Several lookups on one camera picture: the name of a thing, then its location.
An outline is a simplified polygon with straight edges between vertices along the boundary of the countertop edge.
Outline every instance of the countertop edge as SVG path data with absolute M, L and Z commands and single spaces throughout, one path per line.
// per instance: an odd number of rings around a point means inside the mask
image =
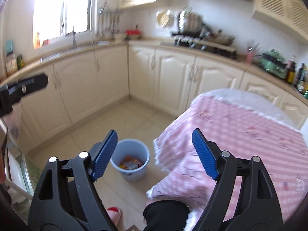
M 56 58 L 53 58 L 51 60 L 47 60 L 42 62 L 42 59 L 36 60 L 30 64 L 27 64 L 24 68 L 21 70 L 17 71 L 13 75 L 9 76 L 7 79 L 5 79 L 0 86 L 6 85 L 10 82 L 14 82 L 17 79 L 22 78 L 23 76 L 27 75 L 28 73 L 31 73 L 32 71 L 42 68 L 46 65 L 49 65 L 53 63 L 54 61 L 58 61 L 60 59 L 69 57 L 70 55 L 74 54 L 80 54 L 83 52 L 91 51 L 91 50 L 96 50 L 96 49 L 102 49 L 102 48 L 108 48 L 108 47 L 113 47 L 113 46 L 120 46 L 120 45 L 140 45 L 140 46 L 149 46 L 149 47 L 155 47 L 159 49 L 164 49 L 164 50 L 172 50 L 172 51 L 178 51 L 181 53 L 186 53 L 194 56 L 198 56 L 200 58 L 207 58 L 212 61 L 218 61 L 221 64 L 225 64 L 234 68 L 238 68 L 240 70 L 243 70 L 244 72 L 248 72 L 252 75 L 255 75 L 267 82 L 270 82 L 277 87 L 281 88 L 282 90 L 288 92 L 301 102 L 303 102 L 306 106 L 308 106 L 308 100 L 304 98 L 299 92 L 297 92 L 291 85 L 287 84 L 286 82 L 282 81 L 281 79 L 263 71 L 261 68 L 254 66 L 252 64 L 246 64 L 244 62 L 239 62 L 239 61 L 234 61 L 229 58 L 219 56 L 216 54 L 212 53 L 206 53 L 206 52 L 201 52 L 199 50 L 195 49 L 188 49 L 185 47 L 172 47 L 172 46 L 161 46 L 160 43 L 162 41 L 168 41 L 169 39 L 146 39 L 146 40 L 130 40 L 129 42 L 122 41 L 122 42 L 111 42 L 108 45 L 93 45 L 93 46 L 86 46 L 86 47 L 79 47 L 76 49 L 76 51 L 66 51 L 64 52 L 61 56 L 58 56 Z
M 303 97 L 302 94 L 300 94 L 297 90 L 295 90 L 295 88 L 293 88 L 291 85 L 289 85 L 287 82 L 284 82 L 283 80 L 279 79 L 278 77 L 273 76 L 272 74 L 262 70 L 261 68 L 253 65 L 253 64 L 246 64 L 245 62 L 240 62 L 240 61 L 235 61 L 235 60 L 231 60 L 229 58 L 223 57 L 223 56 L 219 56 L 216 54 L 212 54 L 212 53 L 207 53 L 207 52 L 201 52 L 199 50 L 195 50 L 195 49 L 189 49 L 186 47 L 172 47 L 172 46 L 161 46 L 160 45 L 161 41 L 157 41 L 157 40 L 138 40 L 138 41 L 129 41 L 129 45 L 147 45 L 150 47 L 156 47 L 156 48 L 160 48 L 160 49 L 165 49 L 165 50 L 173 50 L 173 51 L 178 51 L 181 53 L 187 53 L 187 54 L 191 54 L 191 55 L 195 55 L 195 56 L 199 56 L 201 58 L 207 58 L 210 59 L 212 61 L 218 61 L 221 64 L 225 64 L 231 67 L 235 67 L 238 69 L 241 69 L 245 72 L 248 72 L 252 75 L 255 75 L 267 82 L 270 82 L 274 85 L 276 85 L 277 87 L 281 88 L 282 90 L 288 92 L 289 94 L 291 94 L 292 96 L 294 96 L 295 98 L 297 98 L 298 100 L 300 100 L 301 102 L 303 102 L 306 106 L 308 106 L 308 100 Z
M 121 46 L 121 45 L 127 46 L 128 42 L 127 41 L 111 42 L 108 45 L 92 45 L 92 46 L 78 47 L 78 48 L 76 48 L 75 51 L 74 50 L 65 51 L 65 52 L 63 52 L 63 54 L 61 56 L 52 58 L 50 60 L 42 61 L 43 58 L 41 58 L 39 60 L 33 61 L 29 64 L 26 64 L 22 69 L 18 70 L 17 72 L 15 72 L 14 74 L 12 74 L 8 78 L 6 78 L 3 82 L 0 83 L 0 87 L 3 86 L 3 85 L 6 85 L 8 83 L 14 82 L 14 81 L 22 78 L 23 76 L 35 71 L 36 69 L 43 68 L 46 65 L 52 64 L 55 61 L 58 61 L 60 59 L 64 59 L 64 58 L 69 57 L 71 55 L 81 54 L 83 52 L 87 52 L 87 51 L 91 51 L 91 50 L 103 49 L 103 48 Z

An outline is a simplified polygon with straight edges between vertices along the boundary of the window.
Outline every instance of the window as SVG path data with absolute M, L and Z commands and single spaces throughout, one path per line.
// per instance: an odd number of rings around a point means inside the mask
M 90 29 L 91 0 L 34 0 L 33 46 L 73 31 Z

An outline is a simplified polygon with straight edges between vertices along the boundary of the black pants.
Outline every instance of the black pants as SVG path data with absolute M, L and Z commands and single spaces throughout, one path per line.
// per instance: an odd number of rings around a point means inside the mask
M 148 205 L 143 216 L 147 226 L 143 231 L 183 231 L 188 207 L 176 200 L 162 200 Z

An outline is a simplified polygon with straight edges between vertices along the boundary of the faucet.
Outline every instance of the faucet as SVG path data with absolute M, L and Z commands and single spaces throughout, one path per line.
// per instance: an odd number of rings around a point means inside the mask
M 77 48 L 77 42 L 79 41 L 79 39 L 76 41 L 75 34 L 76 32 L 74 31 L 74 26 L 73 26 L 73 49 Z

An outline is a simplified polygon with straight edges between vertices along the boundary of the blue gripper pad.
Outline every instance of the blue gripper pad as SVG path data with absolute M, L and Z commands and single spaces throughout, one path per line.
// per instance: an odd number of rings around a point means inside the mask
M 93 169 L 91 173 L 92 182 L 97 181 L 102 177 L 110 158 L 118 144 L 118 134 L 114 130 L 111 130 L 106 136 L 105 140 L 101 143 L 96 143 L 92 149 L 97 149 L 93 156 Z
M 206 174 L 212 177 L 213 180 L 216 180 L 219 176 L 219 172 L 217 170 L 216 159 L 213 153 L 204 141 L 202 134 L 200 134 L 197 129 L 195 129 L 192 133 L 192 143 L 197 151 Z

